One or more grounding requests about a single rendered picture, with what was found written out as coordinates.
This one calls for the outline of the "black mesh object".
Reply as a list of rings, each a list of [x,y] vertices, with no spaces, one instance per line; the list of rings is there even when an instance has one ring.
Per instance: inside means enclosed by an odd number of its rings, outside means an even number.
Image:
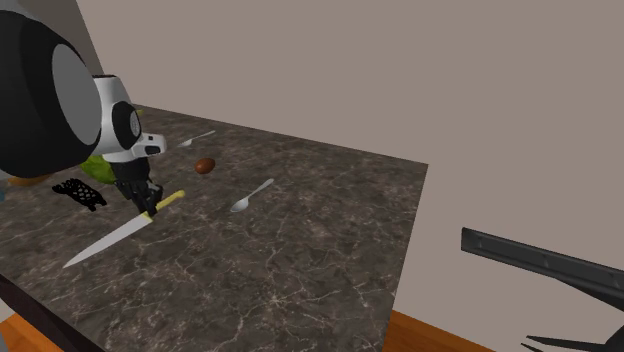
[[[76,178],[70,178],[54,185],[52,190],[57,194],[69,196],[92,212],[97,210],[97,205],[107,205],[106,200],[98,191]]]

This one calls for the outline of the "silver spoon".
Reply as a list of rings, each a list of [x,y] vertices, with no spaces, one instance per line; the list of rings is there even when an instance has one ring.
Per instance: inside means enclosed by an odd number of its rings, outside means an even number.
[[[249,202],[250,202],[250,198],[253,197],[255,194],[257,194],[258,192],[266,189],[267,187],[269,187],[272,183],[274,182],[273,178],[267,179],[265,182],[263,182],[260,186],[258,186],[254,191],[252,191],[251,193],[249,193],[247,196],[239,199],[238,201],[236,201],[230,208],[230,211],[232,213],[237,213],[237,212],[241,212],[244,211],[248,208],[249,206]]]
[[[206,136],[209,136],[209,135],[212,135],[212,134],[214,134],[215,132],[216,132],[215,130],[211,130],[211,131],[206,132],[206,133],[203,133],[203,134],[201,134],[201,135],[197,135],[197,136],[195,136],[195,137],[189,138],[189,139],[187,139],[187,140],[185,140],[185,141],[183,141],[183,142],[179,143],[179,144],[177,145],[177,147],[182,148],[182,147],[187,147],[187,146],[190,146],[190,145],[192,145],[192,143],[193,143],[195,140],[200,139],[200,138],[203,138],[203,137],[206,137]]]

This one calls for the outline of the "yellow handled kitchen knife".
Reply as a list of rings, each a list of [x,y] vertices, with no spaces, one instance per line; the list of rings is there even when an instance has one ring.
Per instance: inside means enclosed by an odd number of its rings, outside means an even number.
[[[147,212],[143,212],[140,215],[137,215],[122,226],[118,227],[117,229],[113,230],[109,234],[103,236],[102,238],[98,239],[97,241],[80,251],[63,265],[63,269],[78,264],[104,251],[105,249],[134,234],[135,232],[150,225],[153,221],[153,217],[150,216]]]

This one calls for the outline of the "green leafy vegetable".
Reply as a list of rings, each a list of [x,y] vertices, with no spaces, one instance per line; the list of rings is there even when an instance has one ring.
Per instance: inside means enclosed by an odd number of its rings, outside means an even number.
[[[91,155],[85,162],[80,164],[80,168],[88,176],[103,184],[113,184],[116,176],[109,162],[101,155]]]

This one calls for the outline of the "orange round object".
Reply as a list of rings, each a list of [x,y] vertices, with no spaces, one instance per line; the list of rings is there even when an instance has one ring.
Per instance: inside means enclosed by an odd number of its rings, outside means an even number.
[[[50,177],[50,174],[41,175],[33,178],[22,178],[22,177],[10,177],[7,179],[7,182],[13,186],[19,187],[30,187],[37,184],[40,184],[47,180]]]

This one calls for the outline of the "black angular bar frame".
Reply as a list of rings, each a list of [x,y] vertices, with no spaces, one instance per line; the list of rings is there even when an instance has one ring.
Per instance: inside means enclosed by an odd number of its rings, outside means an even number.
[[[624,312],[624,270],[466,227],[461,231],[461,250],[556,279]],[[528,338],[543,345],[583,352],[624,352],[624,326],[604,343],[532,335]]]

